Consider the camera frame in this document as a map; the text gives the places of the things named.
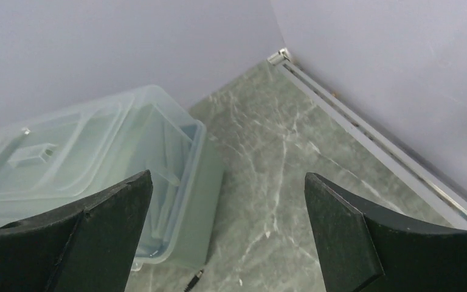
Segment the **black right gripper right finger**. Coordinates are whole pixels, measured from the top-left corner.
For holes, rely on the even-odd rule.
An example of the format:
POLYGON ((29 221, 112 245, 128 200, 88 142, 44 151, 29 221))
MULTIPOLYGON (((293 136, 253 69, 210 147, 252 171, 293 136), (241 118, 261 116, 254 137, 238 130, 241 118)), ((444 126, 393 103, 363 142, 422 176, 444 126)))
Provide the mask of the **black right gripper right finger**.
POLYGON ((417 220, 305 176, 327 291, 467 291, 467 231, 417 220))

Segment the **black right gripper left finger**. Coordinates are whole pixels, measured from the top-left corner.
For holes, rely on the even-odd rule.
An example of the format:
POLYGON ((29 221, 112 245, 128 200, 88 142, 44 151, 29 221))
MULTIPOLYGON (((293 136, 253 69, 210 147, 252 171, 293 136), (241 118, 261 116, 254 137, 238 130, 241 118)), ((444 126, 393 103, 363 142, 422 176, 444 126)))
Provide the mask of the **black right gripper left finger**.
POLYGON ((146 170, 0 227, 0 291, 123 291, 152 193, 146 170))

